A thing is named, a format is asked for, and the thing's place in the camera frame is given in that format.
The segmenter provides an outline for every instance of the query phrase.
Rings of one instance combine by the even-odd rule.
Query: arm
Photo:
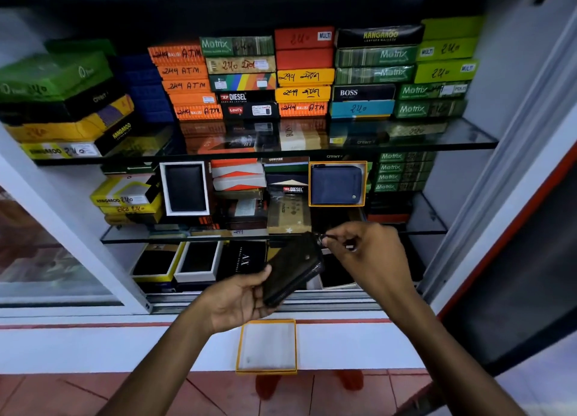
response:
[[[349,222],[330,230],[338,240],[323,243],[355,281],[375,299],[405,333],[453,414],[524,415],[501,386],[453,339],[418,295],[407,255],[392,227]],[[355,252],[342,243],[357,241]]]
[[[270,266],[254,275],[235,275],[205,289],[173,322],[98,416],[164,415],[198,354],[216,332],[268,316],[261,284]]]

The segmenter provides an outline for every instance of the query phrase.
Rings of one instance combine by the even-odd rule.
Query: wallet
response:
[[[314,165],[309,186],[312,205],[355,205],[362,196],[363,171],[356,165]]]
[[[268,263],[272,270],[263,282],[263,303],[269,307],[278,306],[325,269],[319,240],[311,232],[283,247]]]

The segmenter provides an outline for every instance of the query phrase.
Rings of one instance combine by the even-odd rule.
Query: teal box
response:
[[[394,100],[360,100],[358,102],[332,102],[332,118],[388,117],[395,108]]]

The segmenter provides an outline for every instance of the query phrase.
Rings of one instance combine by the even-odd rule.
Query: human hand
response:
[[[271,269],[267,265],[258,274],[234,275],[202,292],[191,305],[202,311],[210,334],[228,331],[249,320],[266,317],[275,310],[264,306],[261,285],[270,275]]]
[[[378,223],[347,222],[327,231],[327,246],[359,286],[375,299],[395,321],[402,317],[406,303],[418,297],[411,280],[407,254],[397,230]],[[342,243],[355,239],[355,251]]]

